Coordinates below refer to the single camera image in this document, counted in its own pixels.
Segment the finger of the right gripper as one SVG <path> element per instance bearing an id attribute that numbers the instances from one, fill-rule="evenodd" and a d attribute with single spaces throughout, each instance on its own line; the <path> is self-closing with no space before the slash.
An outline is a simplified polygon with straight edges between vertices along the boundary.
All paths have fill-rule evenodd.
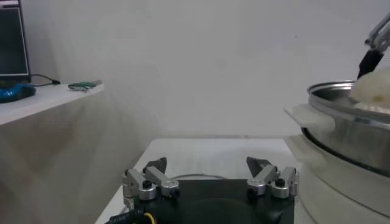
<path id="1" fill-rule="evenodd" d="M 364 44 L 369 50 L 359 64 L 357 79 L 374 71 L 389 47 L 389 14 L 371 30 Z"/>

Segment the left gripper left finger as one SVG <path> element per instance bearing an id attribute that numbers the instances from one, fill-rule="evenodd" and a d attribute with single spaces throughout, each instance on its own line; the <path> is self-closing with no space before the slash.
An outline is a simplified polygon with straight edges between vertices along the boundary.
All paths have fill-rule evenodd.
<path id="1" fill-rule="evenodd" d="M 122 175 L 122 195 L 124 205 L 135 209 L 137 201 L 152 201 L 160 193 L 162 197 L 180 197 L 180 184 L 165 175 L 167 158 L 149 161 L 142 171 L 126 169 Z"/>

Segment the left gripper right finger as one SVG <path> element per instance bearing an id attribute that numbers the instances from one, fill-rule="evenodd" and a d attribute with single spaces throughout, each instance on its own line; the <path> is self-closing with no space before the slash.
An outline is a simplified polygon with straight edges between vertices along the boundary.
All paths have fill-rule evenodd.
<path id="1" fill-rule="evenodd" d="M 295 199 L 298 194 L 299 173 L 295 167 L 280 170 L 266 159 L 247 157 L 246 163 L 252 175 L 246 181 L 247 197 L 255 201 L 266 194 L 277 200 Z"/>

